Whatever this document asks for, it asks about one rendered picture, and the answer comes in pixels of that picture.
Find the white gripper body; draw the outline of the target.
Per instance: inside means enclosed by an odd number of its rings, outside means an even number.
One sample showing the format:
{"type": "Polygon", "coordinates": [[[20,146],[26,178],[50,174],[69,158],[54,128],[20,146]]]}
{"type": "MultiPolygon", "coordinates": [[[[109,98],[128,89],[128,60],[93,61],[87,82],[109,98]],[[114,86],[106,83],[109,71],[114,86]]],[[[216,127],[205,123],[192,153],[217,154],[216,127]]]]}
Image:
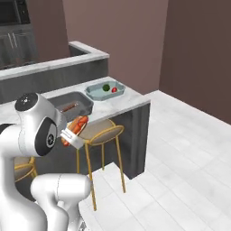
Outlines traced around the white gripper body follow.
{"type": "Polygon", "coordinates": [[[63,138],[63,143],[65,145],[70,144],[76,149],[79,149],[84,145],[84,141],[76,134],[72,133],[68,128],[62,130],[60,136],[63,138]]]}

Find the orange hot dog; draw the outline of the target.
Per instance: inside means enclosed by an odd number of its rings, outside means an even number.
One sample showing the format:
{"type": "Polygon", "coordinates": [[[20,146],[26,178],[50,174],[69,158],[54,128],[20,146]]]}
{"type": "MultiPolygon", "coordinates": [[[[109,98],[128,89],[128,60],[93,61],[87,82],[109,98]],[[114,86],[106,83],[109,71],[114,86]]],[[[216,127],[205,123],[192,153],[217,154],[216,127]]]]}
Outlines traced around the orange hot dog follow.
{"type": "Polygon", "coordinates": [[[78,137],[80,137],[80,134],[85,129],[87,123],[88,123],[88,116],[87,115],[84,115],[84,116],[80,115],[80,116],[76,117],[71,123],[69,123],[66,128],[68,128],[72,133],[74,133],[78,137]]]}

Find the brown kebab skewer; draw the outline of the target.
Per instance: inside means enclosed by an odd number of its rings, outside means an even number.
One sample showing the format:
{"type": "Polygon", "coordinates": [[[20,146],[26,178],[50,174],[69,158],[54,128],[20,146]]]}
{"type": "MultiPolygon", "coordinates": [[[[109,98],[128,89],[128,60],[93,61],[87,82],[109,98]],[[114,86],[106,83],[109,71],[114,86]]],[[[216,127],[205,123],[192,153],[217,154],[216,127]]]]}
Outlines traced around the brown kebab skewer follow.
{"type": "Polygon", "coordinates": [[[78,103],[77,103],[77,102],[76,102],[76,103],[73,103],[73,104],[71,104],[71,105],[68,105],[68,106],[66,106],[66,107],[64,107],[64,108],[61,110],[61,113],[67,112],[67,111],[69,111],[70,109],[74,108],[75,106],[78,106],[78,103]]]}

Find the dark grey tupperware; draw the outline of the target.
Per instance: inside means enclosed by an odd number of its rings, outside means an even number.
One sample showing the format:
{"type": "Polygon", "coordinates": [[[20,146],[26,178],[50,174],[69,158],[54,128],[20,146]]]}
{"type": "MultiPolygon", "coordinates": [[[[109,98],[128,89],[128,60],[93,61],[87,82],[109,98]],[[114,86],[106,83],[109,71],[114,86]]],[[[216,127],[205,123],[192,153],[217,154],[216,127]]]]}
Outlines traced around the dark grey tupperware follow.
{"type": "Polygon", "coordinates": [[[92,113],[92,108],[94,105],[94,103],[88,97],[78,91],[49,98],[49,101],[60,111],[71,104],[77,103],[76,106],[64,112],[64,115],[69,120],[75,118],[76,116],[89,116],[92,113]]]}

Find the pale blue tupperware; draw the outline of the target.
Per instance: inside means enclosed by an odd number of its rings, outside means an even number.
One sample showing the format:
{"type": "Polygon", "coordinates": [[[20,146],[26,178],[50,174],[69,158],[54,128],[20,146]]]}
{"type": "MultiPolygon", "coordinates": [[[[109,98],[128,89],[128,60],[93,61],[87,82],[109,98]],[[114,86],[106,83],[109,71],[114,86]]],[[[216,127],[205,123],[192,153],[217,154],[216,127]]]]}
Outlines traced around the pale blue tupperware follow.
{"type": "Polygon", "coordinates": [[[104,101],[109,98],[118,97],[124,94],[125,86],[115,80],[113,81],[104,81],[101,83],[97,83],[95,85],[91,85],[85,89],[85,92],[88,97],[95,101],[104,101]],[[109,91],[104,91],[103,86],[108,84],[110,86],[109,91]],[[117,92],[112,93],[112,88],[116,87],[117,92]]]}

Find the grey counter with pale top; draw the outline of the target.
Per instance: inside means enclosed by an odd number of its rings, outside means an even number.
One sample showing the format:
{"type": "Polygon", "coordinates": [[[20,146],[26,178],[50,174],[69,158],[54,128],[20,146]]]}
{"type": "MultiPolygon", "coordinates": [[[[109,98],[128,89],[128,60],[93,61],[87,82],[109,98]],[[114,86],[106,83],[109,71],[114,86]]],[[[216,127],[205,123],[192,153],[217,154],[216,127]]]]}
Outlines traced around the grey counter with pale top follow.
{"type": "Polygon", "coordinates": [[[108,75],[109,54],[82,42],[69,43],[68,58],[0,70],[0,104],[23,93],[45,93],[108,75]]]}

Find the grey dining counter island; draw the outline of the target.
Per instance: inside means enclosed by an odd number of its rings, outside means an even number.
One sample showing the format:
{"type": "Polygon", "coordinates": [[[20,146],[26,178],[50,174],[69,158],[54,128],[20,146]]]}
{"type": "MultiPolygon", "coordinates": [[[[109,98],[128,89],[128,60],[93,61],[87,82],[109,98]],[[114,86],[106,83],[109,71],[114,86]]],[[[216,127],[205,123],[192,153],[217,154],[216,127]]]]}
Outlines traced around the grey dining counter island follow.
{"type": "MultiPolygon", "coordinates": [[[[42,94],[51,98],[71,92],[82,92],[91,85],[105,81],[114,81],[105,77],[77,84],[71,87],[60,88],[42,94]]],[[[124,174],[130,180],[143,173],[146,157],[146,144],[149,125],[151,100],[135,90],[125,86],[122,96],[105,101],[93,101],[92,114],[89,116],[89,125],[105,119],[112,119],[117,125],[125,127],[119,136],[119,144],[122,153],[124,174]]],[[[19,124],[20,119],[14,110],[15,101],[0,105],[0,124],[19,124]]],[[[114,162],[119,167],[114,142],[106,144],[106,165],[114,162]]],[[[73,147],[64,147],[60,139],[57,140],[52,151],[43,158],[36,159],[36,167],[39,174],[43,173],[74,173],[76,172],[76,154],[73,147]]],[[[99,147],[89,151],[92,171],[101,168],[101,151],[99,147]]],[[[80,172],[88,173],[88,165],[85,150],[80,150],[80,172]]]]}

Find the gold stool with tan seat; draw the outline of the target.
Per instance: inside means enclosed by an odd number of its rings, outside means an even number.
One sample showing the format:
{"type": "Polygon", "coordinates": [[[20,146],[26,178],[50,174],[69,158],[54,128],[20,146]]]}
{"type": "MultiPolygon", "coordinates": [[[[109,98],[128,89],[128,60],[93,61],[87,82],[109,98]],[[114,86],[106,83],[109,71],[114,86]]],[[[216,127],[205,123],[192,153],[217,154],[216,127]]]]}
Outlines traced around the gold stool with tan seat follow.
{"type": "Polygon", "coordinates": [[[102,165],[102,170],[104,170],[105,169],[105,144],[111,142],[112,140],[115,140],[123,192],[125,192],[125,178],[123,173],[119,135],[124,131],[124,129],[125,127],[123,125],[116,125],[111,119],[106,119],[97,124],[88,125],[80,133],[79,136],[84,140],[84,147],[85,147],[85,153],[86,153],[87,165],[88,165],[88,174],[90,180],[93,179],[92,179],[89,147],[101,146],[101,162],[102,162],[101,165],[102,165]]]}
{"type": "Polygon", "coordinates": [[[38,175],[34,157],[15,157],[14,158],[14,179],[23,180],[26,177],[34,179],[38,175]]]}

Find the black microwave oven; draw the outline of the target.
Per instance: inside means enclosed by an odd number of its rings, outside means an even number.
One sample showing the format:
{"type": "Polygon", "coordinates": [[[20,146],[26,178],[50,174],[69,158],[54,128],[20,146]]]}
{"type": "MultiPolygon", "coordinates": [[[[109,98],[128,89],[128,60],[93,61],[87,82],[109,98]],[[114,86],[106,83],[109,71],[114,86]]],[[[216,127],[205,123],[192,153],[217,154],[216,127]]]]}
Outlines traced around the black microwave oven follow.
{"type": "Polygon", "coordinates": [[[30,22],[26,0],[0,0],[0,26],[30,22]]]}

